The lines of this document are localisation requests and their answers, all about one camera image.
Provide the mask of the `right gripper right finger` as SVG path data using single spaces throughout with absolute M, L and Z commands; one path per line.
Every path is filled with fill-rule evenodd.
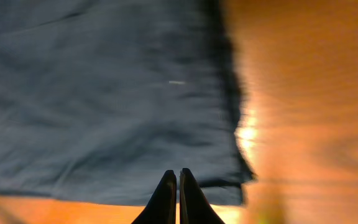
M 210 206 L 188 168 L 180 172 L 180 223 L 225 224 Z

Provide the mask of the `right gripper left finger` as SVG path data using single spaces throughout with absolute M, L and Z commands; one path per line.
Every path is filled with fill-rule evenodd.
M 167 170 L 152 194 L 148 204 L 132 224 L 175 224 L 177 178 Z

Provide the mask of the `navy blue shorts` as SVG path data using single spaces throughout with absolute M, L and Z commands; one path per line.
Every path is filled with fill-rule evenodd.
M 0 194 L 145 205 L 189 168 L 240 205 L 221 1 L 0 0 Z

